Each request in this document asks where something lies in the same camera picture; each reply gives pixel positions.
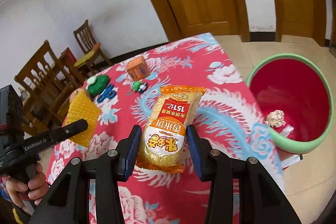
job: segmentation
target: rice cracker package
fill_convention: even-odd
[[[136,165],[166,173],[182,173],[185,131],[192,123],[205,88],[169,85],[160,88],[142,134]]]

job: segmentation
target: tablecloth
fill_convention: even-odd
[[[200,137],[208,139],[213,148],[230,157],[258,158],[284,188],[278,154],[270,140],[268,127],[263,125],[259,107],[239,71],[211,34],[182,39],[140,55],[152,72],[143,80],[148,83],[148,89],[141,95],[126,95],[132,83],[126,65],[133,58],[101,72],[110,77],[117,95],[102,103],[97,103],[95,98],[102,113],[88,148],[69,140],[55,146],[46,172],[50,183],[73,157],[97,158],[128,137],[134,124],[143,129],[161,86],[193,85],[206,88],[193,121]],[[184,172],[181,174],[135,167],[128,182],[118,183],[125,223],[204,223],[210,183],[201,183],[194,173],[187,145],[182,165]],[[234,191],[234,223],[237,223],[239,195],[236,181]],[[94,180],[90,186],[90,223],[96,224]]]

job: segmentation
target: human hand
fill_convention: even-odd
[[[29,211],[23,200],[35,200],[35,204],[38,205],[49,189],[49,185],[45,181],[46,176],[42,173],[42,166],[39,163],[36,163],[35,170],[37,174],[28,182],[28,185],[13,177],[10,177],[6,182],[6,188],[12,202],[27,214],[29,214]],[[27,198],[25,192],[28,189],[30,192],[28,192]]]

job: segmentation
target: trash can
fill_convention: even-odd
[[[334,112],[330,87],[321,71],[296,54],[277,54],[259,63],[246,80],[263,116],[284,112],[285,125],[271,130],[275,145],[293,154],[308,153],[326,137]],[[287,125],[293,131],[279,133]]]

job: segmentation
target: floor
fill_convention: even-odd
[[[242,43],[239,36],[216,37],[245,79],[265,58],[282,52],[302,55],[315,63],[336,94],[336,58],[310,38],[283,35],[282,41]],[[284,171],[286,195],[302,224],[311,224],[325,208],[336,188],[336,119],[325,141],[303,160]],[[41,154],[46,170],[53,149]]]

